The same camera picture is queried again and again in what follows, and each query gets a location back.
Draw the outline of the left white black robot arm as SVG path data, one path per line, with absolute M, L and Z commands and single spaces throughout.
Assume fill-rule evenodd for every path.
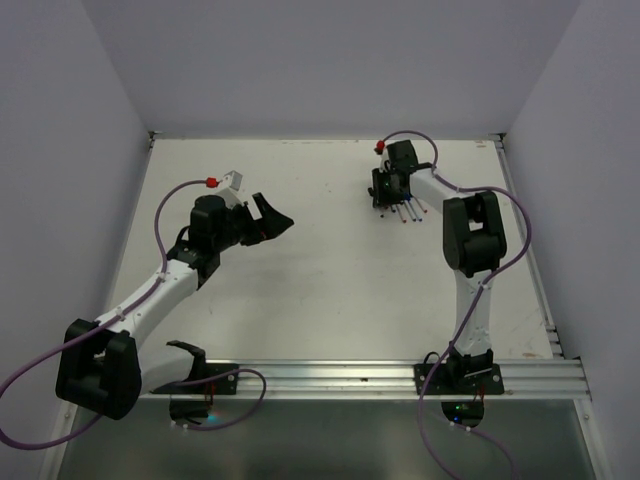
M 140 350 L 155 328 L 209 280 L 224 251 L 273 240 L 293 226 L 293 219 L 262 194 L 253 200 L 258 218 L 244 202 L 220 195 L 197 198 L 159 270 L 111 311 L 68 327 L 64 339 L 71 346 L 61 354 L 55 385 L 60 399 L 120 420 L 142 394 L 165 386 L 193 393 L 205 386 L 209 372 L 203 349 L 172 340 L 148 359 Z

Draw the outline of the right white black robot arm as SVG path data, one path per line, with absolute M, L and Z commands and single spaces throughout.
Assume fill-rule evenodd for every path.
M 445 352 L 414 366 L 416 390 L 425 395 L 464 395 L 484 390 L 501 394 L 490 339 L 491 275 L 501 266 L 507 242 L 500 203 L 489 189 L 455 187 L 435 165 L 418 160 L 411 141 L 380 140 L 374 151 L 380 166 L 372 170 L 369 194 L 377 209 L 423 203 L 442 217 L 442 250 L 456 282 L 456 324 Z

